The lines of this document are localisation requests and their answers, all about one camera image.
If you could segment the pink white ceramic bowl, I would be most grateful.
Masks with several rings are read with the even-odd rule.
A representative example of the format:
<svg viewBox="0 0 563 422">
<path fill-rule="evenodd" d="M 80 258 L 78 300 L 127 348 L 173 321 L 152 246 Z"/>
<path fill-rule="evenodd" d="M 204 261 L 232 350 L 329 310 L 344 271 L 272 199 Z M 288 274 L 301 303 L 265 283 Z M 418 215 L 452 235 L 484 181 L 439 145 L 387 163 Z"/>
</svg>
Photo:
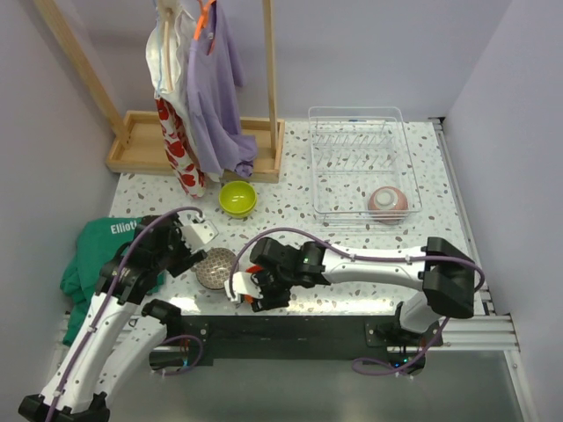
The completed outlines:
<svg viewBox="0 0 563 422">
<path fill-rule="evenodd" d="M 397 187 L 382 186 L 371 194 L 368 210 L 377 222 L 387 225 L 399 224 L 406 218 L 408 200 Z"/>
</svg>

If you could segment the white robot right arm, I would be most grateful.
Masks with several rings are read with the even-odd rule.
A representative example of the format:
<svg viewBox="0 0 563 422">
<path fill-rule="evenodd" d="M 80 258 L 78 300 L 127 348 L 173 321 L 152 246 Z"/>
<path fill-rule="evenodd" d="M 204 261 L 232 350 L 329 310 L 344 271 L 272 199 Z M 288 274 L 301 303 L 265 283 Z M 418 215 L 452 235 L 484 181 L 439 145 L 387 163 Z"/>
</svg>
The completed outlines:
<svg viewBox="0 0 563 422">
<path fill-rule="evenodd" d="M 255 312 L 288 307 L 293 287 L 365 282 L 412 289 L 414 296 L 398 304 L 388 330 L 404 346 L 442 317 L 472 318 L 475 289 L 484 279 L 472 259 L 436 236 L 403 251 L 340 248 L 320 240 L 296 248 L 263 237 L 250 260 L 259 270 L 234 276 L 233 286 L 252 298 Z"/>
</svg>

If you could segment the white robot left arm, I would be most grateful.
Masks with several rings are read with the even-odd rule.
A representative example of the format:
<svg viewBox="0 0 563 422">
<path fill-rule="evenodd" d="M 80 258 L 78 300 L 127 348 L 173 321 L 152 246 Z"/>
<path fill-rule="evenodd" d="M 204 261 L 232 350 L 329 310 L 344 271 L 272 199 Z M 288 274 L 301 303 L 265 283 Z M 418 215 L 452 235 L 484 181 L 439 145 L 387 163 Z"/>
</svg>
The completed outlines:
<svg viewBox="0 0 563 422">
<path fill-rule="evenodd" d="M 158 346 L 187 340 L 181 310 L 163 300 L 145 300 L 160 274 L 178 276 L 206 258 L 204 246 L 216 235 L 203 212 L 181 223 L 176 210 L 149 215 L 99 273 L 96 291 L 75 341 L 48 384 L 23 398 L 18 408 L 28 421 L 107 421 L 114 395 Z"/>
</svg>

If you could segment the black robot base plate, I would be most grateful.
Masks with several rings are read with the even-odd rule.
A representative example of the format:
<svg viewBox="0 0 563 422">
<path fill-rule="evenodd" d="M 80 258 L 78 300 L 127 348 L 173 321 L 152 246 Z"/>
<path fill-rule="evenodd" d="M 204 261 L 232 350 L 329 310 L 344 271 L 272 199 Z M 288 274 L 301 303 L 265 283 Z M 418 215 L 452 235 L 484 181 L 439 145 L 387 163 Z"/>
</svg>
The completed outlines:
<svg viewBox="0 0 563 422">
<path fill-rule="evenodd" d="M 442 344 L 439 324 L 422 334 L 399 334 L 394 316 L 183 316 L 176 340 L 150 352 L 153 370 L 215 360 L 355 360 L 398 367 L 422 347 Z"/>
</svg>

